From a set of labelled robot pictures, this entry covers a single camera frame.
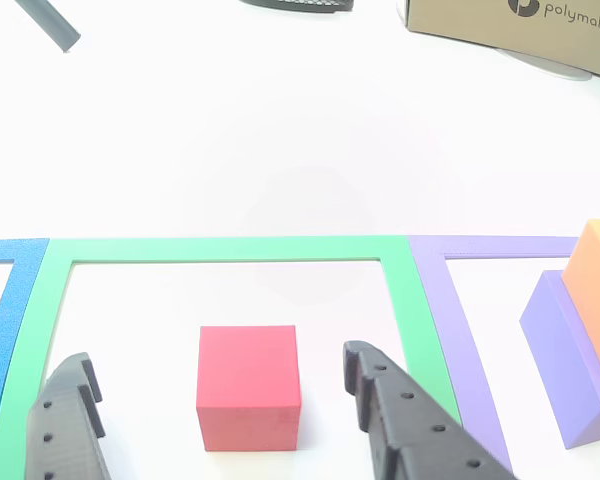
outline blue tape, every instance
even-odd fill
[[[13,263],[0,299],[0,401],[22,317],[48,244],[49,239],[0,240],[0,263]]]

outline green tape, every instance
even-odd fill
[[[22,320],[0,405],[0,480],[24,475],[27,415],[46,377],[47,355],[72,264],[366,260],[382,263],[409,373],[460,421],[406,237],[51,240]]]

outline red cube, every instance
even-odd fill
[[[202,327],[196,409],[207,451],[296,450],[296,329]]]

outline white table surface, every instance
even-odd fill
[[[600,78],[569,82],[409,33],[392,0],[329,16],[238,0],[54,5],[83,34],[70,54],[0,0],[0,238],[578,235],[600,217]],[[488,347],[496,307],[480,301],[476,273],[487,267],[455,268],[516,473],[540,480],[566,462],[564,478],[600,478],[600,443],[560,450],[516,337],[530,405],[544,409],[545,436],[522,433],[527,417],[492,373],[517,360]],[[555,265],[489,268],[514,329],[540,271]],[[7,275],[0,266],[0,291]],[[195,332],[223,323],[298,325],[308,416],[297,454],[202,452]],[[116,479],[365,480],[367,439],[340,391],[339,349],[358,337],[402,361],[394,323],[374,264],[78,267],[51,366],[77,349],[94,356]],[[127,369],[122,348],[138,367]],[[157,387],[145,401],[162,406],[136,424],[145,405],[129,407],[123,387],[147,371]],[[165,400],[167,388],[177,394]]]

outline colored tape outline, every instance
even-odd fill
[[[410,374],[458,421],[436,328],[406,236],[51,240],[24,315],[0,406],[0,480],[25,471],[26,422],[75,263],[380,261]]]
[[[0,263],[12,263],[0,298],[0,402],[11,355],[48,239],[0,240]]]
[[[571,237],[409,237],[411,252],[420,273],[462,415],[462,425],[510,471],[511,460],[491,389],[447,268],[447,260],[568,258],[577,241],[577,238]]]

